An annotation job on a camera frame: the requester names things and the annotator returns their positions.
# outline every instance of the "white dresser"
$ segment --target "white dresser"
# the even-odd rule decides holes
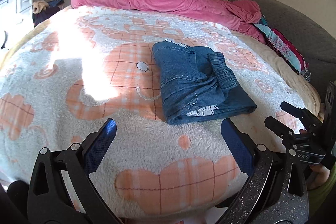
[[[6,32],[5,47],[10,49],[34,29],[33,0],[0,1],[0,31]]]

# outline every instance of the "beige bed sheet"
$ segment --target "beige bed sheet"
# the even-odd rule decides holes
[[[21,48],[25,43],[43,32],[50,24],[50,19],[39,24],[34,30],[24,36],[0,61],[0,70],[10,60],[13,54]],[[284,79],[286,84],[295,90],[302,98],[305,107],[318,116],[320,111],[320,96],[314,87],[309,84],[301,75],[297,75],[288,64],[278,56],[267,45],[261,44],[253,37],[241,34],[239,32],[231,31],[233,35],[237,36],[241,41],[248,45],[256,54],[258,54],[263,60],[265,60],[280,76]]]

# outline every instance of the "metal screw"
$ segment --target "metal screw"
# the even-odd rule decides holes
[[[40,150],[40,153],[42,154],[42,155],[44,155],[45,153],[47,153],[48,152],[48,148],[46,148],[46,147],[43,147],[41,150]]]
[[[259,151],[266,151],[266,146],[264,146],[263,144],[258,144],[257,148]]]
[[[289,153],[290,153],[292,156],[295,156],[295,155],[296,155],[296,152],[295,152],[295,150],[293,150],[293,149],[290,149],[290,150],[289,150]]]
[[[74,143],[74,144],[71,146],[71,150],[78,150],[79,147],[80,147],[80,144],[79,144],[79,143]]]

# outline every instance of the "pink comforter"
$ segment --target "pink comforter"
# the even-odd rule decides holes
[[[261,18],[259,6],[252,0],[71,0],[71,5],[73,8],[91,5],[176,14],[220,23],[265,43],[263,35],[252,24]]]

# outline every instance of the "blue denim clothing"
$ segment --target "blue denim clothing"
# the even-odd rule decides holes
[[[223,119],[257,108],[221,52],[158,42],[153,54],[161,70],[162,105],[168,124]]]

